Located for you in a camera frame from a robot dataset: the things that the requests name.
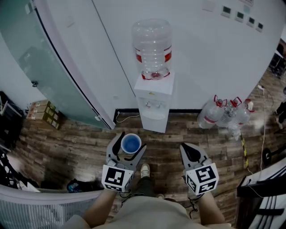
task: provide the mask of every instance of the black and white marker cube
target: black and white marker cube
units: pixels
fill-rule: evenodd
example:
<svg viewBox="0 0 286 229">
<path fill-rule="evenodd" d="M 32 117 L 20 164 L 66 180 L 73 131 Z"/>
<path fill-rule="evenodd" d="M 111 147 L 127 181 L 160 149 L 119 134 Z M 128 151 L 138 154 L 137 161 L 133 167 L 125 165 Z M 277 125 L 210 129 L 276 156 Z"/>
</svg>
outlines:
<svg viewBox="0 0 286 229">
<path fill-rule="evenodd" d="M 215 163 L 186 171 L 186 183 L 195 195 L 214 190 L 219 182 Z"/>
<path fill-rule="evenodd" d="M 125 192 L 132 180 L 134 171 L 119 169 L 117 167 L 103 165 L 101 183 L 104 188 Z"/>
</svg>

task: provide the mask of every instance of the person's arm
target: person's arm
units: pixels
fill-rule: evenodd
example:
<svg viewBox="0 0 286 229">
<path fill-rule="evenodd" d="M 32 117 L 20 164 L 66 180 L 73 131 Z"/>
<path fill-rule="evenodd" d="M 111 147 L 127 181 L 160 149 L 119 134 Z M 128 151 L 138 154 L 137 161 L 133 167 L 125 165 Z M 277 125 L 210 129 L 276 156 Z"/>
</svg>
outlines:
<svg viewBox="0 0 286 229">
<path fill-rule="evenodd" d="M 90 228 L 103 225 L 109 215 L 117 192 L 104 189 L 95 203 L 84 213 L 83 219 Z"/>
<path fill-rule="evenodd" d="M 198 207 L 200 210 L 202 225 L 225 223 L 224 216 L 216 205 L 216 202 L 211 192 L 206 192 L 198 200 Z"/>
</svg>

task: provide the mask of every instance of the empty water bottle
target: empty water bottle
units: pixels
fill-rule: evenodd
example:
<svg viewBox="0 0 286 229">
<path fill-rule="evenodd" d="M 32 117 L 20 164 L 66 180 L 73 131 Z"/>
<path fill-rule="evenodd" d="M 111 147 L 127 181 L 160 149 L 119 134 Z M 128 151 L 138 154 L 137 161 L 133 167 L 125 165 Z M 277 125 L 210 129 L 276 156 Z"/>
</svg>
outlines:
<svg viewBox="0 0 286 229">
<path fill-rule="evenodd" d="M 216 95 L 213 100 L 209 100 L 198 115 L 199 127 L 203 129 L 212 128 L 221 119 L 226 104 L 227 100 L 218 99 Z"/>
<path fill-rule="evenodd" d="M 240 135 L 240 128 L 246 124 L 250 119 L 250 114 L 254 112 L 253 102 L 250 99 L 246 99 L 243 104 L 238 107 L 236 116 L 228 124 L 228 130 L 232 136 Z"/>
<path fill-rule="evenodd" d="M 239 97 L 236 97 L 234 100 L 230 100 L 227 105 L 224 107 L 224 113 L 222 118 L 216 123 L 218 127 L 227 127 L 228 123 L 236 115 L 238 105 L 241 104 Z"/>
<path fill-rule="evenodd" d="M 159 80 L 170 74 L 171 34 L 171 25 L 163 19 L 153 18 L 133 24 L 133 46 L 143 79 Z"/>
</svg>

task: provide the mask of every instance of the beige shirt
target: beige shirt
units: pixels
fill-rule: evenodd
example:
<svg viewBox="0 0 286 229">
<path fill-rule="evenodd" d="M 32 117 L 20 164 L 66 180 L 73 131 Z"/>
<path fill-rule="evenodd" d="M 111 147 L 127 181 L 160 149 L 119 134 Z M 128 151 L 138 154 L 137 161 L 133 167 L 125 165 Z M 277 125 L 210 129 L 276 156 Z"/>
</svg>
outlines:
<svg viewBox="0 0 286 229">
<path fill-rule="evenodd" d="M 61 229 L 89 229 L 80 216 L 74 215 Z M 167 200 L 137 196 L 123 205 L 107 224 L 96 229 L 231 229 L 230 224 L 202 226 L 191 220 L 186 209 Z"/>
</svg>

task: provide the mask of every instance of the shoe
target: shoe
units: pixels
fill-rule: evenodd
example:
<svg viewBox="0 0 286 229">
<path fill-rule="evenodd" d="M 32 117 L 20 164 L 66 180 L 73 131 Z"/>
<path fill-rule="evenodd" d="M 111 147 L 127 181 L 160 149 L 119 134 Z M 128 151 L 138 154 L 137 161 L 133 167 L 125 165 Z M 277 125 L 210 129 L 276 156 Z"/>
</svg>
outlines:
<svg viewBox="0 0 286 229">
<path fill-rule="evenodd" d="M 282 123 L 279 122 L 279 118 L 276 118 L 276 122 L 277 122 L 277 124 L 279 126 L 279 129 L 282 130 L 283 129 L 283 125 L 282 125 Z"/>
<path fill-rule="evenodd" d="M 163 194 L 158 194 L 158 195 L 156 196 L 156 198 L 159 198 L 159 199 L 165 199 L 165 197 L 164 197 L 164 195 L 163 195 Z"/>
<path fill-rule="evenodd" d="M 141 167 L 141 178 L 150 177 L 150 166 L 148 164 L 143 164 Z"/>
</svg>

